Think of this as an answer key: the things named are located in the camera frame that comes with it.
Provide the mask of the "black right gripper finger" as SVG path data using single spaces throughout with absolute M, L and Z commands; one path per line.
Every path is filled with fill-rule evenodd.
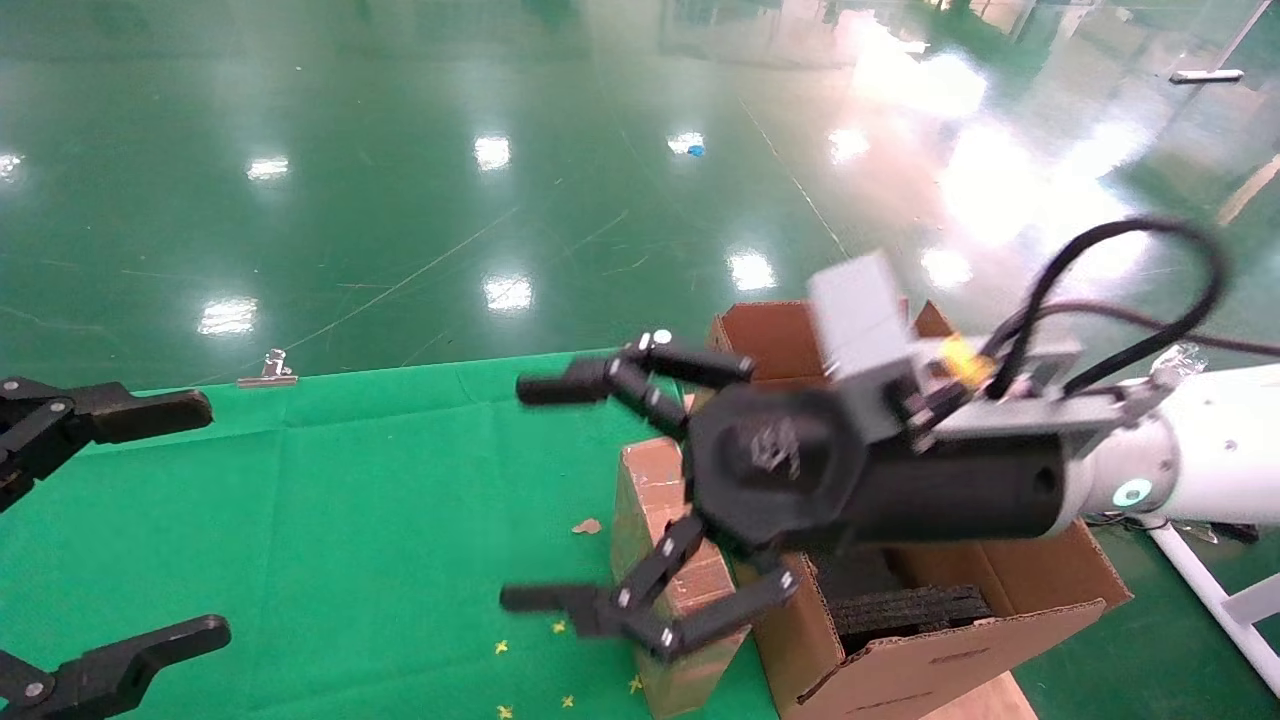
M 500 588 L 500 606 L 507 612 L 562 612 L 581 637 L 626 637 L 652 657 L 675 661 L 749 628 L 785 606 L 800 587 L 785 561 L 765 555 L 768 570 L 756 582 L 689 615 L 664 616 L 655 609 L 658 598 L 705 538 L 704 520 L 687 515 L 671 524 L 617 585 L 508 584 Z
M 660 375 L 723 389 L 748 383 L 755 369 L 755 361 L 748 356 L 684 347 L 669 331 L 649 331 L 612 354 L 579 355 L 559 375 L 520 375 L 517 400 L 524 406 L 547 407 L 616 398 L 660 434 L 684 441 L 691 413 L 652 378 Z

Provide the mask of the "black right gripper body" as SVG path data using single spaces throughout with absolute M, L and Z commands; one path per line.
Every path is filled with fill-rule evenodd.
M 1046 536 L 1065 496 L 1061 441 L 868 438 L 832 389 L 731 386 L 692 413 L 692 509 L 727 550 L 833 551 Z

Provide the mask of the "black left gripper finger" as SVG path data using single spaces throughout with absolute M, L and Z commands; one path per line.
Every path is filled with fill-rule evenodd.
M 230 643 L 230 624 L 204 615 L 87 651 L 46 673 L 1 652 L 3 719 L 108 719 L 137 708 L 165 667 Z
M 123 445 L 209 427 L 209 397 L 180 389 L 147 397 L 119 382 L 60 388 L 23 377 L 1 387 L 1 510 L 24 498 L 88 445 Z

